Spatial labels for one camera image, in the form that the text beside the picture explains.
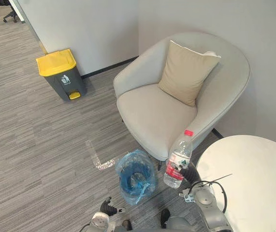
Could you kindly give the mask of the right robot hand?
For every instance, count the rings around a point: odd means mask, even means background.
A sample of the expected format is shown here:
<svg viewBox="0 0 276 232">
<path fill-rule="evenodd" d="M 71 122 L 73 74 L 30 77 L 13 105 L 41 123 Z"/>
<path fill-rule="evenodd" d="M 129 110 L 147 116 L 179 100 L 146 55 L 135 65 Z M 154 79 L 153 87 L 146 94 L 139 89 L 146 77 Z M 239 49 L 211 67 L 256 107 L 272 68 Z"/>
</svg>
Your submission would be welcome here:
<svg viewBox="0 0 276 232">
<path fill-rule="evenodd" d="M 190 166 L 186 169 L 181 169 L 180 174 L 190 183 L 193 184 L 195 182 L 201 181 L 199 173 L 195 166 Z"/>
</svg>

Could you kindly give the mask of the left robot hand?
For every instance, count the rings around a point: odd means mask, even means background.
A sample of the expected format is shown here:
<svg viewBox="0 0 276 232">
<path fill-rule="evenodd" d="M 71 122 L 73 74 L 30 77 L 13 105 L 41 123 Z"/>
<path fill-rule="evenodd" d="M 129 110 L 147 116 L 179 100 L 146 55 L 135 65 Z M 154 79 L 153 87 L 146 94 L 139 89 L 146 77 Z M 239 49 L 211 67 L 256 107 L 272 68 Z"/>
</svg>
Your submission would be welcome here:
<svg viewBox="0 0 276 232">
<path fill-rule="evenodd" d="M 116 208 L 114 206 L 111 206 L 110 205 L 111 199 L 112 199 L 112 197 L 109 196 L 109 197 L 107 197 L 103 201 L 103 203 L 100 206 L 100 212 L 101 213 L 104 213 L 104 214 L 106 214 L 106 215 L 108 215 L 110 217 L 110 216 L 113 216 L 113 215 L 116 215 L 116 214 L 121 214 L 121 213 L 125 213 L 126 212 L 126 208 L 125 207 Z"/>
</svg>

